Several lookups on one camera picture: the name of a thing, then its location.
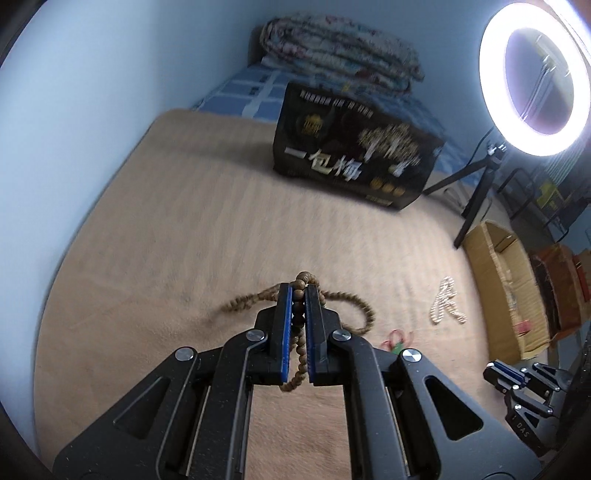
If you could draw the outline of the red cord jade pendant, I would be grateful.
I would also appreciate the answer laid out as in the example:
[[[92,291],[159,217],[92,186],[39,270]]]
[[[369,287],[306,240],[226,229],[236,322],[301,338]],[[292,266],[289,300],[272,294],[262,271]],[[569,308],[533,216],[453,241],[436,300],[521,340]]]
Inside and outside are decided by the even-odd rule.
[[[414,340],[414,332],[405,332],[402,329],[391,330],[380,348],[384,351],[400,354],[403,350],[410,348]]]

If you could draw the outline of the open cardboard box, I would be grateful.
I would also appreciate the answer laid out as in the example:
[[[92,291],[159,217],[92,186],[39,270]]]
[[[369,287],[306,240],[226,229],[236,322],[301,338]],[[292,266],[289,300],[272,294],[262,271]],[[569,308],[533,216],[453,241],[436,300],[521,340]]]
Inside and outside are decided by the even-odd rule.
[[[515,365],[545,351],[548,319],[529,256],[517,235],[483,221],[466,236],[486,323],[489,358]]]

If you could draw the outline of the black clothes rack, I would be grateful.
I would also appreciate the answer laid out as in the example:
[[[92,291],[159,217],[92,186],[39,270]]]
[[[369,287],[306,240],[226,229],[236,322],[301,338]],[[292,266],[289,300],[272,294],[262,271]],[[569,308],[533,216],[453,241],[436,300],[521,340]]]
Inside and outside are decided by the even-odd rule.
[[[554,205],[540,209],[536,197],[538,187],[545,181],[557,186],[560,197]],[[504,176],[496,193],[504,201],[511,220],[523,217],[560,242],[569,233],[567,210],[579,196],[582,182],[576,161],[548,159],[530,168],[517,166]]]

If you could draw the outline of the yellow crate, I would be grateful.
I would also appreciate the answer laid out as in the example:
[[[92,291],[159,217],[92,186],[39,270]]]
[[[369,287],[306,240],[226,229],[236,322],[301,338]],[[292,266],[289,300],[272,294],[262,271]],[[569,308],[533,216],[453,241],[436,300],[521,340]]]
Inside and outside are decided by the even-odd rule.
[[[554,205],[555,200],[559,197],[560,192],[557,186],[552,181],[545,181],[538,187],[536,204],[540,209],[544,209]]]

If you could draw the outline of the black snack bag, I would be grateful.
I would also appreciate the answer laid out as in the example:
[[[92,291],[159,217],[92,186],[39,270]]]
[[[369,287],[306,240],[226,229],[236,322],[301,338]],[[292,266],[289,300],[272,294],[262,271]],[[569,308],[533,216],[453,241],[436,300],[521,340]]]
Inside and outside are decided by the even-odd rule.
[[[273,170],[402,210],[421,195],[445,142],[369,102],[291,81]]]

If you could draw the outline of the blue patterned bed sheet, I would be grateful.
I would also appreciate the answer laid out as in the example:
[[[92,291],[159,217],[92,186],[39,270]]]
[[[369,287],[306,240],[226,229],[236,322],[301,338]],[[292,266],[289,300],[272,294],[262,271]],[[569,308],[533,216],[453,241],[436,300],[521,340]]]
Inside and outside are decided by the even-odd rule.
[[[468,156],[446,131],[443,124],[416,97],[410,94],[390,94],[331,81],[322,77],[305,76],[284,69],[253,64],[239,71],[193,106],[219,115],[238,116],[263,122],[276,122],[280,117],[284,92],[291,81],[311,86],[345,92],[373,104],[389,115],[402,119],[445,141],[435,164],[443,173],[453,173],[468,163]]]

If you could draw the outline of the folded floral quilt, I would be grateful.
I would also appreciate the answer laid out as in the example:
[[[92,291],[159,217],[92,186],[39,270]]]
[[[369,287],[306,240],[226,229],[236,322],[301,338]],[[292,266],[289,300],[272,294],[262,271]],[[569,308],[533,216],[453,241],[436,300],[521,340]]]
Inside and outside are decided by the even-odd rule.
[[[419,53],[400,37],[342,16],[294,13],[263,25],[266,59],[294,71],[407,93],[425,78]]]

